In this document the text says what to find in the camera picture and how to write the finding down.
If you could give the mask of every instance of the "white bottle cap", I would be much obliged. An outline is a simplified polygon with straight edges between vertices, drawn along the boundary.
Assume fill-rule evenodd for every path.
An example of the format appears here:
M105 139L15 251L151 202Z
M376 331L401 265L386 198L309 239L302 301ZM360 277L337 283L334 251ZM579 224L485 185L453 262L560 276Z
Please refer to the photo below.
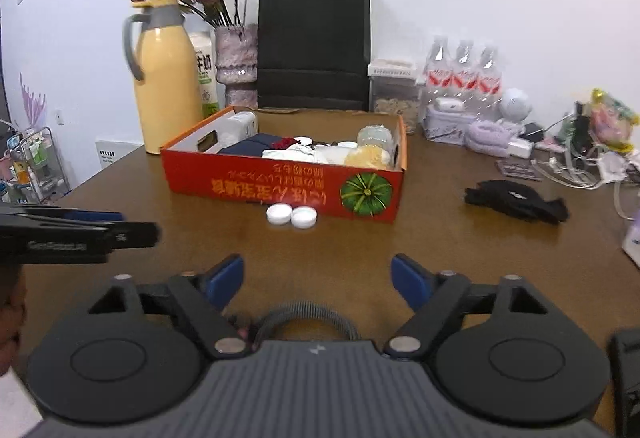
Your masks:
M294 137L294 140L297 140L302 145L311 145L314 142L308 136L296 136Z
M267 209L267 220L271 225L285 225L291 219L291 205L276 203Z
M318 213L313 207L296 207L291 212L291 224L296 228L311 228L317 218Z

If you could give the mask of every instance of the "purple fluffy fabric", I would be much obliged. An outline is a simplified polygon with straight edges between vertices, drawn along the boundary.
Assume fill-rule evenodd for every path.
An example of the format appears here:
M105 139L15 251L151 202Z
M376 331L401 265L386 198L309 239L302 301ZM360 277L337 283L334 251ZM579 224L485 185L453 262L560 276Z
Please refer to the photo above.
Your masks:
M478 153L498 158L509 156L511 133L490 120L478 120L469 125L465 135L465 145Z

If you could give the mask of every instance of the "pumpkin picture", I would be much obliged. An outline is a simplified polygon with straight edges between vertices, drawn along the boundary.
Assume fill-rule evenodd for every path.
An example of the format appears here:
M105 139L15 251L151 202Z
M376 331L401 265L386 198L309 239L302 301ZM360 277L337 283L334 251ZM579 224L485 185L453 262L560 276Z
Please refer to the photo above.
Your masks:
M340 188L340 199L348 210L358 216L375 216L391 203L393 187L376 173L350 177Z

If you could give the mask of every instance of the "brown tabletop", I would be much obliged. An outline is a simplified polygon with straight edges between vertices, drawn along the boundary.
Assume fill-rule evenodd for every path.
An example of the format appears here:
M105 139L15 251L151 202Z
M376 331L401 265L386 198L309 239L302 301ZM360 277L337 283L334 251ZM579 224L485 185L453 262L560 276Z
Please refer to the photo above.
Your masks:
M432 271L455 270L475 282L522 275L600 346L615 329L640 325L640 274L620 247L625 224L614 210L612 186L587 192L549 180L527 182L547 199L565 199L571 218L553 227L465 205L466 187L500 177L494 158L410 137L393 225L320 216L314 228L298 231L269 225L265 206L171 193L160 158L140 148L60 205L158 222L161 243L117 251L108 264L28 266L23 351L38 344L65 308L113 275L158 281L185 270L204 271L233 252L242 254L246 271L230 312L259 316L276 304L310 299L338 309L377 344L412 315L389 277L398 252ZM629 208L632 201L623 198ZM596 422L613 430L609 393Z

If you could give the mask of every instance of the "metal screw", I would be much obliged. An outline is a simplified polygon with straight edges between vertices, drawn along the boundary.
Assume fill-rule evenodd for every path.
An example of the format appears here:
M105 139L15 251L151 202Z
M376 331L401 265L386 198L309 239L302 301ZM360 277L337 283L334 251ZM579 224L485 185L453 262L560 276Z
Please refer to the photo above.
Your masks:
M415 337L394 337L389 341L389 347L399 353L413 353L420 349L420 341Z
M224 339L216 341L214 347L219 353L233 355L244 352L246 343L237 337L225 337Z

